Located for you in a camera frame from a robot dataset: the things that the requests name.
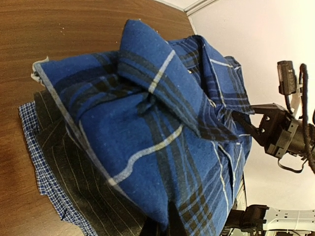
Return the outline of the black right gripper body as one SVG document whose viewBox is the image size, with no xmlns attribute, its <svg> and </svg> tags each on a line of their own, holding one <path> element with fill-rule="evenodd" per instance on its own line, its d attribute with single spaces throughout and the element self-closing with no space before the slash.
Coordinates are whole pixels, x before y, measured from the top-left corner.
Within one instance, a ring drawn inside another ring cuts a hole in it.
<svg viewBox="0 0 315 236">
<path fill-rule="evenodd" d="M 273 157 L 283 157 L 289 153 L 306 157 L 303 124 L 283 107 L 283 115 L 263 115 L 259 128 L 266 138 L 264 150 Z"/>
</svg>

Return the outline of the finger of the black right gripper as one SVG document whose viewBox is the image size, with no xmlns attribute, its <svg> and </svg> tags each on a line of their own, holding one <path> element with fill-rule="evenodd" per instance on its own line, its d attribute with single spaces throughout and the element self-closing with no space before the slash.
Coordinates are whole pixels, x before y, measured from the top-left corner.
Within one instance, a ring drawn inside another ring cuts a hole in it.
<svg viewBox="0 0 315 236">
<path fill-rule="evenodd" d="M 264 147 L 266 144 L 266 138 L 265 133 L 263 129 L 255 127 L 253 124 L 251 124 L 245 117 L 244 114 L 239 112 L 232 112 L 232 117 L 234 120 L 236 120 L 238 123 L 242 125 L 244 130 L 247 134 L 250 134 L 257 143 Z"/>
<path fill-rule="evenodd" d="M 267 116 L 283 115 L 283 107 L 276 103 L 252 105 L 251 108 L 255 111 L 256 114 L 262 114 Z"/>
</svg>

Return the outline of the blue plaid long sleeve shirt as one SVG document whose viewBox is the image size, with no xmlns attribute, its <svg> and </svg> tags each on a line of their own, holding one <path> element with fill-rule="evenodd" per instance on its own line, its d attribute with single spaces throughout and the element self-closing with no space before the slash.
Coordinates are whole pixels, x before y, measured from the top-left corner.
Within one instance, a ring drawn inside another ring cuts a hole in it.
<svg viewBox="0 0 315 236">
<path fill-rule="evenodd" d="M 202 36 L 166 41 L 128 20 L 117 51 L 34 69 L 109 185 L 162 230 L 174 204 L 184 234 L 222 232 L 252 146 L 232 118 L 254 113 L 234 57 Z"/>
</svg>

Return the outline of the dark grey striped shirt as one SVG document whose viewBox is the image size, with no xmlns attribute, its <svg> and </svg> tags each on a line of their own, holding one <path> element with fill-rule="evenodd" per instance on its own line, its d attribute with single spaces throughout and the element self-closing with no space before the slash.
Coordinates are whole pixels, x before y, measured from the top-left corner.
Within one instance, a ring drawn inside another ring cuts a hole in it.
<svg viewBox="0 0 315 236">
<path fill-rule="evenodd" d="M 63 116 L 48 91 L 34 94 L 39 123 L 36 139 L 45 160 L 74 208 L 98 236 L 143 236 L 147 217 L 105 183 L 69 137 Z"/>
</svg>

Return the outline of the blue checked shirt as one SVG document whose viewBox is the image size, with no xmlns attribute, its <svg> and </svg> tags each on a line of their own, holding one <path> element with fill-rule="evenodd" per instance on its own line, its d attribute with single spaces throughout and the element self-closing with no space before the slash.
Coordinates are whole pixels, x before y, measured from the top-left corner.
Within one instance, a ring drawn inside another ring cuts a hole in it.
<svg viewBox="0 0 315 236">
<path fill-rule="evenodd" d="M 18 111 L 27 148 L 35 168 L 37 188 L 40 195 L 46 195 L 49 198 L 62 221 L 78 226 L 85 236 L 97 235 L 90 223 L 75 209 L 69 197 L 66 196 L 44 158 L 43 152 L 36 140 L 36 135 L 39 133 L 39 125 L 35 102 L 28 102 L 21 105 Z"/>
</svg>

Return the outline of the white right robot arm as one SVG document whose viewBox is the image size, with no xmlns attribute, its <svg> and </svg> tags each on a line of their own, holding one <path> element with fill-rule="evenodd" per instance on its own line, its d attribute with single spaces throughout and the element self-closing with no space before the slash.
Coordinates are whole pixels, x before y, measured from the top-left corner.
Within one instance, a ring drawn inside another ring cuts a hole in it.
<svg viewBox="0 0 315 236">
<path fill-rule="evenodd" d="M 262 147 L 265 153 L 281 160 L 285 154 L 300 156 L 311 164 L 315 157 L 315 127 L 278 104 L 254 105 L 261 114 L 259 127 L 248 123 L 240 112 L 233 118 Z M 224 229 L 239 229 L 258 236 L 309 235 L 315 232 L 314 210 L 282 210 L 266 205 L 251 205 L 245 210 L 231 210 Z"/>
</svg>

